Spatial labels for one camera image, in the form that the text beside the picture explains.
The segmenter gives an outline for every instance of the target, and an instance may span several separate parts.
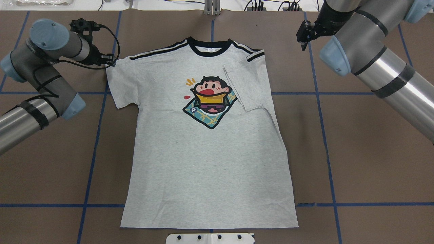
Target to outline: cartoon character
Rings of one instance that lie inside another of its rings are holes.
[[[218,76],[204,76],[201,82],[190,90],[196,97],[194,106],[204,112],[217,114],[230,105],[227,95],[232,89]]]

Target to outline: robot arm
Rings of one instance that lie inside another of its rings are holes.
[[[23,101],[0,117],[0,155],[56,118],[69,119],[85,107],[78,93],[53,67],[66,62],[59,61],[60,57],[85,65],[111,66],[116,61],[113,54],[102,54],[92,45],[92,31],[105,26],[83,19],[74,20],[70,25],[71,31],[49,19],[37,20],[26,43],[1,61],[0,66],[8,76],[18,82],[29,82],[40,95]]]
[[[314,29],[321,26],[326,30],[309,31],[309,28],[302,28],[310,23],[304,21],[297,39],[305,49],[306,44],[318,36],[332,36],[321,49],[320,58],[340,76],[353,73],[377,97],[434,142],[434,86],[382,42],[402,20],[410,23],[420,20],[432,9],[433,2],[367,0],[360,4],[361,1],[356,0],[327,0],[313,26]],[[334,8],[335,12],[327,17],[324,13],[331,13],[329,8]],[[351,16],[345,20],[343,16],[347,13]]]

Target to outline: gray t-shirt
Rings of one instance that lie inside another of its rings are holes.
[[[263,50],[191,37],[117,61],[118,108],[139,107],[121,227],[297,227]]]

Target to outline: blue joint cap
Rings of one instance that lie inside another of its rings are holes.
[[[57,50],[68,43],[69,31],[52,20],[39,19],[30,29],[30,39],[43,50]]]
[[[434,0],[414,0],[404,20],[416,23],[433,8]]]
[[[86,103],[83,101],[83,99],[80,97],[80,95],[77,93],[74,99],[72,100],[69,107],[65,110],[65,112],[62,114],[62,117],[64,119],[70,119],[74,117],[77,113],[83,110],[83,108],[86,107]]]
[[[340,76],[345,76],[351,72],[347,55],[335,36],[332,36],[329,42],[321,49],[319,57]]]
[[[8,55],[6,55],[6,57],[4,57],[1,61],[0,61],[0,67],[1,69],[4,71],[4,73],[9,76],[10,78],[12,78],[15,81],[18,82],[26,82],[25,79],[23,79],[15,70],[15,68],[13,67],[12,64],[12,60],[10,59],[10,54],[12,52],[10,52]]]

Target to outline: black collar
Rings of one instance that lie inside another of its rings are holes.
[[[195,54],[202,57],[218,56],[224,53],[233,43],[231,39],[222,42],[202,42],[202,41],[195,40],[193,37],[188,37],[186,40],[187,43],[190,45],[191,50],[193,50]],[[196,46],[201,46],[206,48],[220,48],[220,49],[217,50],[216,52],[201,52],[196,48]]]

